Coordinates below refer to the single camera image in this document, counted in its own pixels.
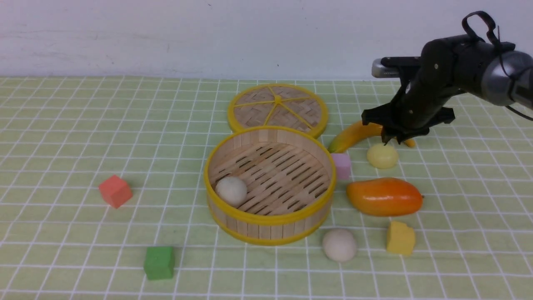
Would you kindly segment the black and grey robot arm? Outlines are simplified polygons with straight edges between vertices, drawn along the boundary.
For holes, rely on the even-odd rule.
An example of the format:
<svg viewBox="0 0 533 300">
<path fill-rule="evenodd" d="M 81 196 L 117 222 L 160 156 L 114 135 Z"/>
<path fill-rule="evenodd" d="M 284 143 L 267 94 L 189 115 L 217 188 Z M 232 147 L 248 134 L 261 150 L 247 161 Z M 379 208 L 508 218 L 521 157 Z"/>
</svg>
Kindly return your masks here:
<svg viewBox="0 0 533 300">
<path fill-rule="evenodd" d="M 373 76 L 399 78 L 401 87 L 389 103 L 364 110 L 364 125 L 381 125 L 385 144 L 399 143 L 455 120 L 446 102 L 472 94 L 490 104 L 532 108 L 532 57 L 511 42 L 491 44 L 458 35 L 427 42 L 417 57 L 383 57 L 374 61 Z"/>
</svg>

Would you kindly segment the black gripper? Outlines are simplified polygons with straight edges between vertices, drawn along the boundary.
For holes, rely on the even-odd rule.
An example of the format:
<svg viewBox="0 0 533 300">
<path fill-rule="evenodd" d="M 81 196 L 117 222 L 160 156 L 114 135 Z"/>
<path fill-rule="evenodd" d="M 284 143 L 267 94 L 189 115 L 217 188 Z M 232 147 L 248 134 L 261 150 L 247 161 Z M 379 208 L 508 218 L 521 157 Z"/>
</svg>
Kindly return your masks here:
<svg viewBox="0 0 533 300">
<path fill-rule="evenodd" d="M 413 138 L 427 135 L 435 125 L 454 120 L 453 110 L 445 108 L 445 104 L 461 93 L 453 83 L 457 61 L 454 49 L 459 43 L 454 38 L 427 42 L 418 56 L 419 69 L 403 74 L 401 88 L 392 101 L 362 112 L 364 125 L 382 125 L 384 145 L 396 138 L 399 144 L 415 145 Z"/>
</svg>

